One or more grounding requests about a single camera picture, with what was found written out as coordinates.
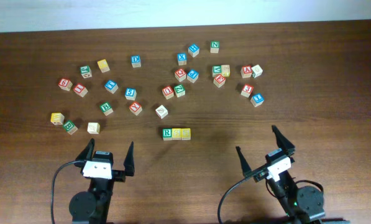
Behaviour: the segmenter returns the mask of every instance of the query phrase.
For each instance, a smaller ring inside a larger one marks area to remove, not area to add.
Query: toy block
[[[178,65],[186,65],[186,53],[177,54]]]
[[[73,88],[73,91],[81,97],[84,97],[88,92],[86,87],[80,83]]]
[[[141,105],[140,105],[139,103],[137,103],[137,102],[134,102],[133,104],[131,104],[129,108],[130,108],[130,111],[131,111],[132,113],[134,113],[136,116],[137,116],[139,113],[141,113],[141,111],[142,111],[142,107],[141,107]]]
[[[192,57],[196,57],[196,56],[199,54],[199,47],[198,47],[196,44],[191,45],[191,46],[188,48],[188,53],[189,53]]]
[[[191,83],[195,83],[195,81],[199,78],[199,73],[195,70],[190,70],[190,72],[187,74],[187,80],[189,80]]]
[[[250,78],[253,74],[252,67],[250,65],[243,66],[240,74],[242,78]]]
[[[173,140],[181,140],[181,128],[173,128],[172,129],[172,139]]]
[[[127,88],[126,93],[124,94],[125,98],[128,100],[135,100],[137,96],[137,91],[133,88]]]
[[[102,73],[110,71],[108,63],[105,59],[98,61],[97,64]]]
[[[163,119],[164,117],[168,115],[168,111],[166,107],[164,107],[163,105],[160,105],[155,111],[160,119]]]
[[[63,128],[67,131],[69,134],[75,133],[78,128],[72,123],[72,121],[67,121],[64,125]]]
[[[240,93],[242,96],[246,96],[246,97],[249,97],[250,94],[252,94],[252,91],[253,91],[253,87],[248,85],[248,84],[245,84],[243,86],[243,89],[242,89],[242,92]]]
[[[112,94],[114,94],[118,88],[117,83],[112,80],[108,80],[105,84],[105,89]]]
[[[218,53],[219,49],[220,49],[220,42],[212,41],[210,45],[210,53]]]
[[[261,105],[264,102],[264,98],[259,93],[259,94],[254,95],[252,99],[250,100],[250,102],[252,102],[253,106],[256,107],[256,106]]]
[[[140,55],[133,55],[131,56],[131,65],[133,68],[141,67],[141,58]]]
[[[213,83],[218,87],[222,87],[225,83],[225,78],[222,76],[222,75],[217,75],[215,78],[214,78],[214,81]]]
[[[166,100],[170,99],[174,96],[174,92],[170,86],[166,86],[162,89],[163,96],[165,96]]]
[[[101,106],[99,106],[99,108],[105,114],[105,116],[108,116],[113,112],[113,109],[108,102],[105,102],[105,103],[101,104]]]
[[[174,86],[174,92],[177,97],[185,95],[185,88],[183,85]]]
[[[174,76],[179,82],[182,82],[186,79],[186,72],[182,68],[180,68],[175,71]]]
[[[60,80],[60,83],[58,84],[58,86],[63,89],[63,90],[66,90],[66,91],[70,91],[71,88],[72,88],[72,82],[69,80],[69,79],[66,79],[66,78],[62,78]]]
[[[253,78],[257,78],[262,74],[262,69],[260,65],[253,66],[252,71],[253,71],[253,74],[252,74]]]
[[[91,74],[90,66],[86,65],[86,66],[80,67],[80,75],[83,78],[91,78],[92,74]]]
[[[224,77],[229,77],[231,72],[229,71],[229,65],[221,65],[221,75]]]
[[[87,132],[90,134],[99,134],[99,124],[98,123],[88,123]]]
[[[65,119],[65,117],[61,113],[52,113],[51,114],[51,123],[53,123],[54,125],[63,124],[64,119]]]
[[[212,69],[213,77],[221,74],[221,65],[213,66]]]
[[[181,128],[181,140],[191,140],[190,128]]]
[[[173,140],[172,129],[171,128],[165,128],[165,129],[163,129],[163,140],[164,141],[171,141],[171,140]]]

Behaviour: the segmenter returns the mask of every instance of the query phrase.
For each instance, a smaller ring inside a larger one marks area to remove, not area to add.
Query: yellow letter block
[[[61,113],[52,113],[51,114],[51,123],[53,123],[54,125],[63,124],[64,119],[65,119],[65,117]]]

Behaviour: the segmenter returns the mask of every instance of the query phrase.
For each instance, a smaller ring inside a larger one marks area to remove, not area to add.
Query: wood grain surface
[[[218,54],[209,53],[211,40],[221,41]],[[163,86],[178,83],[176,54],[193,43],[201,51],[182,67],[199,79],[166,100]],[[133,54],[142,68],[131,67]],[[97,68],[103,58],[110,72]],[[217,64],[231,66],[220,89],[211,76]],[[247,64],[263,75],[242,79]],[[81,77],[82,65],[92,78]],[[89,92],[61,90],[62,77]],[[115,94],[103,87],[109,79],[119,84]],[[264,96],[261,106],[240,95],[245,83]],[[127,87],[137,90],[138,116]],[[98,108],[105,101],[114,110],[107,117]],[[161,104],[164,119],[154,111]],[[79,127],[74,135],[51,124],[57,111]],[[87,133],[88,122],[99,122],[101,134]],[[110,222],[216,223],[221,196],[242,178],[235,146],[261,166],[277,148],[272,124],[296,146],[290,174],[323,184],[327,217],[371,223],[371,21],[0,34],[0,223],[50,223],[52,176],[90,138],[113,152],[115,169],[135,144],[135,176],[115,184]],[[192,140],[163,141],[164,127],[191,128]],[[71,223],[69,201],[88,184],[76,167],[59,174],[57,223]],[[223,220],[284,215],[263,182],[241,185],[222,207]]]

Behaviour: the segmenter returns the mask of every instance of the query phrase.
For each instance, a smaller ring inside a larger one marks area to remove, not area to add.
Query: white wall
[[[371,19],[371,0],[0,0],[0,32]]]

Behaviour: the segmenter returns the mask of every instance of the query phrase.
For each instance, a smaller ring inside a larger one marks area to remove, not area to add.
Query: wooden alphabet block
[[[181,128],[173,128],[172,129],[172,139],[173,140],[181,140]]]
[[[88,65],[80,67],[80,75],[83,78],[91,78],[92,74],[90,67]]]
[[[181,140],[191,140],[190,128],[181,128]]]
[[[54,125],[63,124],[64,119],[65,119],[65,117],[61,113],[52,113],[51,114],[51,123],[53,123]]]
[[[105,84],[105,89],[112,94],[114,94],[118,88],[117,83],[112,80],[108,80]]]
[[[110,71],[108,63],[105,59],[98,61],[97,64],[102,73]]]
[[[131,111],[132,113],[134,113],[136,116],[137,116],[139,113],[141,113],[141,111],[142,111],[142,107],[141,107],[141,105],[140,105],[139,103],[137,103],[137,102],[134,102],[133,104],[131,104],[129,108],[130,108],[130,111]]]
[[[224,84],[225,84],[225,78],[222,76],[222,75],[217,75],[215,78],[214,78],[214,81],[213,83],[218,87],[222,87]]]
[[[163,140],[164,141],[171,141],[171,140],[173,140],[172,129],[171,128],[165,128],[165,129],[163,129]]]
[[[220,42],[212,41],[210,45],[210,53],[218,53],[219,49],[220,49]]]
[[[168,110],[163,105],[160,105],[155,111],[160,119],[163,119],[168,115]]]
[[[259,94],[254,95],[252,99],[250,100],[250,102],[252,102],[253,106],[256,107],[256,106],[261,105],[264,102],[264,98],[259,93]]]
[[[163,96],[165,96],[166,100],[170,99],[174,96],[174,92],[170,86],[166,86],[162,89]]]
[[[87,132],[90,134],[99,134],[100,126],[98,123],[88,123]]]
[[[86,87],[80,83],[73,88],[73,91],[81,97],[84,97],[88,92]]]
[[[180,68],[175,71],[174,76],[179,82],[182,82],[186,79],[186,72],[182,68]]]
[[[124,94],[125,98],[128,100],[135,100],[137,96],[137,91],[133,88],[127,88],[126,93]]]
[[[187,78],[191,83],[195,83],[195,81],[199,78],[199,73],[195,70],[190,70],[187,74]]]
[[[186,53],[177,54],[178,65],[186,65]]]
[[[131,56],[131,65],[133,68],[141,67],[141,58],[140,55],[133,55]]]
[[[196,57],[196,56],[199,54],[199,47],[198,47],[196,44],[191,45],[191,46],[188,48],[188,53],[189,53],[192,57]]]
[[[229,71],[229,65],[221,65],[221,75],[224,77],[229,77],[231,72]]]
[[[58,86],[63,90],[70,91],[72,88],[72,82],[67,78],[62,78]]]
[[[216,77],[217,75],[220,75],[221,74],[221,65],[213,66],[212,73],[213,73],[213,77]]]
[[[253,91],[253,87],[248,85],[248,84],[245,84],[243,86],[243,89],[242,89],[242,92],[240,93],[242,96],[246,96],[246,97],[249,97],[250,94],[252,94],[252,91]]]
[[[253,74],[252,74],[253,78],[257,78],[262,74],[262,69],[260,65],[253,66],[252,71],[253,71]]]
[[[243,66],[240,74],[242,78],[250,78],[253,74],[252,67],[250,65]]]
[[[185,88],[183,85],[174,86],[174,92],[177,97],[185,95]]]
[[[105,102],[105,103],[101,104],[101,106],[99,106],[99,108],[105,114],[105,116],[108,116],[113,112],[113,109],[108,102]]]
[[[67,121],[64,125],[63,128],[67,131],[69,134],[75,133],[78,128],[72,123],[72,121]]]

